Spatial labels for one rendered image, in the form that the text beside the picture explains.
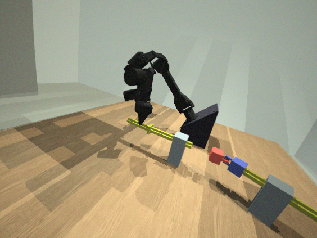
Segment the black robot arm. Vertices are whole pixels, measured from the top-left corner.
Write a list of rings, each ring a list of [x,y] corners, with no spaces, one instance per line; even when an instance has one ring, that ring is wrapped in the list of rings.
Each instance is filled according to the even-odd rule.
[[[152,64],[151,61],[155,57],[158,59]],[[143,69],[149,62],[151,67],[148,69]],[[192,109],[195,107],[194,103],[185,94],[181,93],[178,85],[169,71],[168,60],[163,54],[157,53],[155,51],[149,51],[146,53],[138,52],[128,61],[128,64],[129,65],[124,68],[124,82],[127,85],[152,86],[153,76],[157,71],[158,73],[162,74],[172,94],[174,95],[176,109],[180,112],[180,114],[184,113],[185,117],[187,118],[186,123],[195,120],[199,116],[196,115]],[[130,89],[123,91],[123,96],[125,101],[136,98],[137,101],[140,101],[140,90]]]

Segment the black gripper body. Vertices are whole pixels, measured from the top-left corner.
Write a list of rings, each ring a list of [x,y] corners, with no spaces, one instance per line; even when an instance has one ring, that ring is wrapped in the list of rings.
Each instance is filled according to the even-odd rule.
[[[140,90],[140,101],[135,103],[135,111],[151,113],[153,109],[152,105],[150,104],[152,86],[137,85],[137,90],[138,89]]]

